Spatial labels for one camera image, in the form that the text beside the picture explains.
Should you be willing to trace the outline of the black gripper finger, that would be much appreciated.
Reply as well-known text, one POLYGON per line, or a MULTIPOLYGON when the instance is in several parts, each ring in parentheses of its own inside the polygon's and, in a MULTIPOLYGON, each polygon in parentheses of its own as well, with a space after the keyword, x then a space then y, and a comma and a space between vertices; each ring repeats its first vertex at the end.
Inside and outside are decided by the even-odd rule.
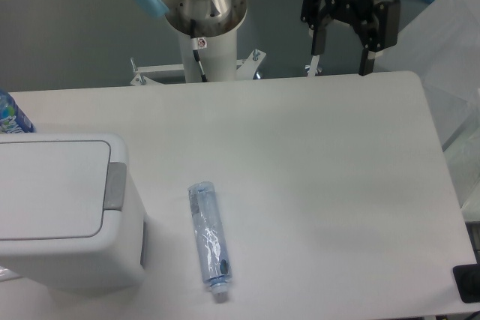
POLYGON ((339 0, 303 0, 300 19, 307 23, 312 35, 312 55, 322 55, 326 47, 326 27, 335 19, 339 0))
POLYGON ((397 44, 401 17, 401 1, 375 1, 361 22, 358 33, 363 50, 358 74, 366 76, 373 72, 376 58, 397 44))

